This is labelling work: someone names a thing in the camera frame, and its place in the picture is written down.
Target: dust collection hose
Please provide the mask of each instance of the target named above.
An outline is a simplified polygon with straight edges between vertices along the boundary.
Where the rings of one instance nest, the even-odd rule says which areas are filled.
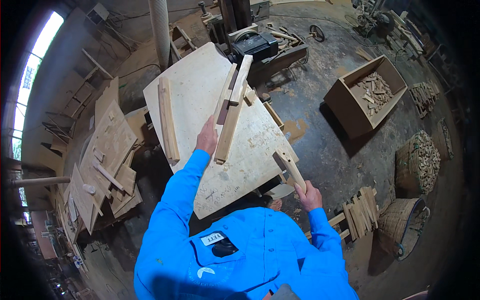
[[[148,0],[156,54],[163,72],[168,68],[170,56],[170,34],[168,28],[167,0]]]

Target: woodworking machine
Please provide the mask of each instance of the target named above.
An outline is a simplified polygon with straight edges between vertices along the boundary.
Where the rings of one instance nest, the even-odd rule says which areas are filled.
[[[307,55],[308,45],[297,36],[290,34],[296,42],[279,45],[271,33],[258,31],[253,22],[264,18],[257,15],[263,6],[254,10],[249,0],[218,0],[218,5],[219,15],[208,15],[204,11],[205,28],[210,40],[232,63],[240,66],[244,55],[253,56],[247,78],[251,86],[268,81],[273,74]]]

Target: white circular patch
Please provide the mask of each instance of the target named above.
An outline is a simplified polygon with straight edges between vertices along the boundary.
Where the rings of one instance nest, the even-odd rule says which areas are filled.
[[[198,278],[202,278],[202,275],[203,275],[204,272],[207,272],[207,273],[210,273],[210,274],[215,274],[214,270],[212,270],[210,268],[203,267],[203,268],[198,269],[198,271],[197,271]]]

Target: workbench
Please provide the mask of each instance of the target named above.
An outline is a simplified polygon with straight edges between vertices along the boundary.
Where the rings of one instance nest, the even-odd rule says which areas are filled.
[[[164,148],[158,104],[158,83],[168,77],[171,109],[180,161],[169,161],[173,173],[181,170],[195,150],[197,135],[215,111],[231,63],[213,43],[207,43],[175,63],[145,89],[160,145]],[[216,125],[218,136],[223,125]],[[242,104],[228,158],[223,165],[210,160],[194,201],[194,212],[202,219],[248,194],[282,170],[275,162],[277,149],[289,151],[294,162],[299,159],[287,139],[255,96],[252,106]]]

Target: blue shirt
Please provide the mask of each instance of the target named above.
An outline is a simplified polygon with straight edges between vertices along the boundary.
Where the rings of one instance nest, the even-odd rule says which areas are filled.
[[[135,264],[139,299],[262,299],[283,283],[301,299],[358,299],[348,284],[340,236],[322,208],[308,214],[312,244],[289,216],[263,207],[235,211],[189,237],[193,200],[209,159],[195,150],[168,181]],[[214,256],[214,245],[201,240],[213,232],[239,250]]]

